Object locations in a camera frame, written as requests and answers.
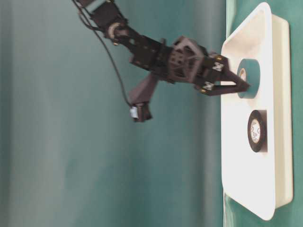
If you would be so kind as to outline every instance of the black wire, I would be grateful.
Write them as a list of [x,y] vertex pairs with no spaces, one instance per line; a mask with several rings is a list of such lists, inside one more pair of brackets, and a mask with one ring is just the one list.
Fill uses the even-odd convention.
[[119,70],[118,70],[118,67],[116,66],[116,63],[115,63],[115,60],[113,58],[113,56],[111,55],[107,45],[105,44],[105,42],[102,40],[102,38],[100,37],[100,35],[97,33],[97,31],[99,31],[99,28],[98,27],[94,27],[92,26],[91,22],[89,21],[89,19],[86,17],[86,15],[83,13],[83,10],[82,8],[76,3],[75,0],[72,0],[72,2],[75,4],[75,6],[78,8],[79,10],[79,17],[82,21],[82,23],[87,27],[89,28],[90,30],[92,30],[94,32],[94,34],[97,36],[97,38],[99,39],[99,41],[102,43],[104,49],[106,50],[108,56],[109,56],[109,59],[114,67],[114,70],[116,71],[116,75],[118,77],[118,80],[119,80],[119,83],[120,83],[120,87],[121,87],[121,91],[122,91],[122,96],[126,102],[126,104],[129,106],[129,107],[132,107],[132,105],[129,103],[128,99],[127,99],[127,95],[126,95],[126,91],[125,91],[125,87],[124,87],[124,84],[123,84],[123,81],[121,79],[121,75],[119,73]]
[[89,13],[89,11],[88,11],[85,7],[83,7],[83,9],[84,9],[84,11],[85,11],[89,16],[91,16],[91,14]]

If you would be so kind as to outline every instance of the electrical tape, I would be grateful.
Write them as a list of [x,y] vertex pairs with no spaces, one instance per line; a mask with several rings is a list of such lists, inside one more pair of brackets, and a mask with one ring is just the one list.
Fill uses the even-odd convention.
[[247,126],[248,140],[254,152],[267,151],[267,112],[254,110],[251,112]]
[[258,61],[254,59],[243,59],[238,67],[237,75],[250,84],[247,91],[238,93],[239,97],[254,98],[260,86],[260,65]]

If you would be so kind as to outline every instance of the white label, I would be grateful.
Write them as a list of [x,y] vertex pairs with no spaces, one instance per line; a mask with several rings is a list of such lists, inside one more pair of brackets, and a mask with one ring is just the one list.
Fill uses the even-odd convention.
[[251,123],[251,128],[250,128],[250,135],[252,141],[254,143],[258,143],[261,137],[261,127],[257,119],[254,119]]
[[131,113],[132,118],[139,118],[138,117],[138,108],[137,107],[132,107],[129,111]]
[[203,87],[206,90],[211,91],[214,87],[214,84],[210,83],[210,82],[205,82],[205,86]]
[[223,64],[218,63],[218,62],[215,62],[215,63],[214,63],[214,66],[213,66],[213,69],[214,69],[214,70],[217,70],[217,71],[219,71],[219,72],[221,72],[222,69],[223,69],[223,67],[224,67]]

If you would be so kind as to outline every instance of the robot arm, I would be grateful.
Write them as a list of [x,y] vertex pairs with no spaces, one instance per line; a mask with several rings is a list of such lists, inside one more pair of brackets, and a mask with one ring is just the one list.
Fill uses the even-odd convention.
[[[80,12],[84,11],[97,25],[86,26],[100,31],[114,45],[124,45],[133,57],[130,63],[150,72],[149,76],[139,83],[130,93],[131,115],[136,122],[152,118],[149,102],[159,80],[168,83],[192,83],[195,89],[208,96],[246,91],[250,86],[229,70],[228,59],[216,54],[209,54],[206,49],[194,40],[180,37],[172,47],[164,39],[157,42],[140,35],[128,25],[114,0],[106,0],[92,12],[86,7],[95,0],[72,0]],[[234,85],[217,85],[220,81],[232,81]]]

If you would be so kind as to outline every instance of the teal surface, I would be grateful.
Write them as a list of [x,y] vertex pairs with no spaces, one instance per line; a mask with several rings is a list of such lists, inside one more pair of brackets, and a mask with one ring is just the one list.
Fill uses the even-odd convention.
[[[116,2],[142,34],[221,51],[224,0]],[[70,0],[1,0],[0,41],[1,226],[222,226],[218,97],[161,83],[133,123]],[[130,90],[147,72],[107,43]]]
[[[232,29],[248,16],[261,0],[238,0]],[[294,200],[279,209],[271,221],[263,221],[232,199],[225,197],[225,226],[227,227],[298,227],[303,226],[303,68],[302,68],[302,9],[303,1],[268,0],[273,14],[280,16],[290,24],[291,64],[292,64],[292,110],[293,110],[293,153],[294,153]]]

